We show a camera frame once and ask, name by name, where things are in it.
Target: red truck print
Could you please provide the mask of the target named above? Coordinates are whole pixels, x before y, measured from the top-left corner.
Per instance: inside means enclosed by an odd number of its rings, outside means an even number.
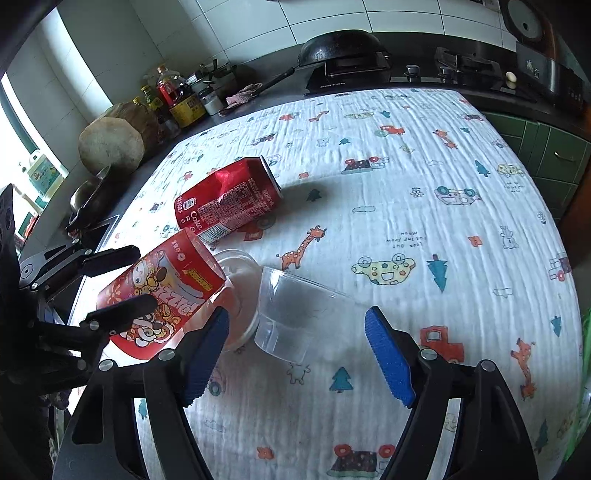
[[[464,344],[447,341],[447,327],[432,325],[421,329],[421,347],[431,348],[446,361],[461,364],[464,361]]]

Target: giraffe print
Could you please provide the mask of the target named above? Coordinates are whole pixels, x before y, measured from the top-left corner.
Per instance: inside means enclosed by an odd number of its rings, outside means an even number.
[[[308,236],[304,238],[304,241],[295,252],[287,252],[283,255],[277,254],[277,257],[281,258],[281,269],[287,270],[291,264],[295,264],[296,268],[300,268],[301,258],[304,256],[304,252],[306,251],[306,248],[308,248],[308,245],[310,245],[314,239],[316,239],[317,242],[320,242],[320,239],[324,237],[325,233],[326,228],[322,230],[320,225],[316,225],[314,228],[308,230]]]

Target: wok handle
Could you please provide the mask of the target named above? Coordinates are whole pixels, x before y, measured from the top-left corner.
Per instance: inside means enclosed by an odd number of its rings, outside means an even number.
[[[296,71],[295,68],[294,67],[291,67],[289,70],[286,70],[281,75],[277,75],[270,82],[264,83],[259,88],[257,88],[254,92],[252,92],[252,96],[254,97],[254,96],[258,95],[259,93],[261,93],[261,92],[267,90],[268,88],[272,87],[276,83],[279,83],[280,81],[285,80],[287,77],[292,76],[295,71]]]

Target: coke can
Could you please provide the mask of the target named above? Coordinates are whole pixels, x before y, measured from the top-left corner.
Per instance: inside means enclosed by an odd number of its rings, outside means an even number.
[[[263,157],[247,157],[212,172],[174,202],[179,227],[205,244],[273,210],[283,198]]]

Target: clear plastic cup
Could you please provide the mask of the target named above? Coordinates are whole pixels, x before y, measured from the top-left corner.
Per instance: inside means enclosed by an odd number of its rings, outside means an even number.
[[[366,306],[343,293],[263,267],[255,343],[282,360],[309,363],[322,354],[325,342],[336,342],[347,334],[335,331],[334,325],[347,325],[351,319],[363,322],[366,311]]]

